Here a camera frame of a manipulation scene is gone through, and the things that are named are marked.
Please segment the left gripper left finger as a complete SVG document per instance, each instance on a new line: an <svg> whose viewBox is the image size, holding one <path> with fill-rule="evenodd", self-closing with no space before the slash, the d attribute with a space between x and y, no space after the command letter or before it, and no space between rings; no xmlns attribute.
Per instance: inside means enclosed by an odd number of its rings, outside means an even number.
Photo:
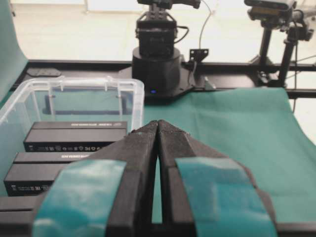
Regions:
<svg viewBox="0 0 316 237"><path fill-rule="evenodd" d="M36 205L34 237L144 237L152 223L158 122L66 165Z"/></svg>

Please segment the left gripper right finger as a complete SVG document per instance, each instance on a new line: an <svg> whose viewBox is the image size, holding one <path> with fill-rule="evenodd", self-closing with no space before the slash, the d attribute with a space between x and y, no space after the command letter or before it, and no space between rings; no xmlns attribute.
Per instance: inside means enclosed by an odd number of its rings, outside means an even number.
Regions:
<svg viewBox="0 0 316 237"><path fill-rule="evenodd" d="M251 171L158 122L162 219L175 237L275 237L274 208Z"/></svg>

